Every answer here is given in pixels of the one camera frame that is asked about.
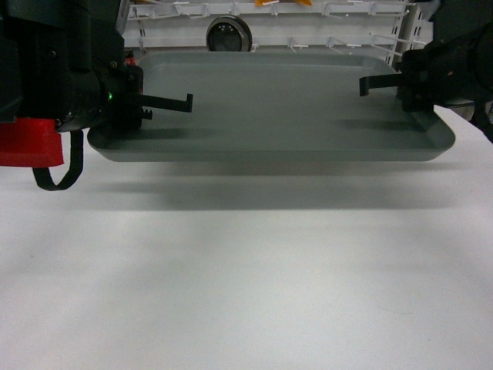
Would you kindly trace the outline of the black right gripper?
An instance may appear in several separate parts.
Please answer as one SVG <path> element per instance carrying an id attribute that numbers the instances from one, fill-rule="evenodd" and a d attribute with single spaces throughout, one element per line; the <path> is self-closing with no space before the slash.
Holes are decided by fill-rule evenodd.
<path id="1" fill-rule="evenodd" d="M 492 27 L 483 26 L 450 41 L 433 41 L 411 50 L 399 63 L 402 74 L 359 79 L 360 96 L 371 89 L 397 88 L 406 112 L 433 105 L 460 106 L 492 101 Z"/>

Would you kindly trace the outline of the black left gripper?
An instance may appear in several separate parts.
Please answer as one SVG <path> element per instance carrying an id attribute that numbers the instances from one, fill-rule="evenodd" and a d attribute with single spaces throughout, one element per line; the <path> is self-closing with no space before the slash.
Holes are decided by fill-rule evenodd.
<path id="1" fill-rule="evenodd" d="M 123 133 L 137 131 L 144 119 L 152 119 L 151 109 L 144 107 L 191 113 L 193 95 L 188 94 L 185 100 L 169 99 L 158 96 L 143 95 L 143 70 L 136 65 L 132 53 L 124 54 L 122 71 L 112 69 L 106 75 L 103 85 L 106 93 L 105 104 L 96 119 L 100 127 L 109 131 Z"/>

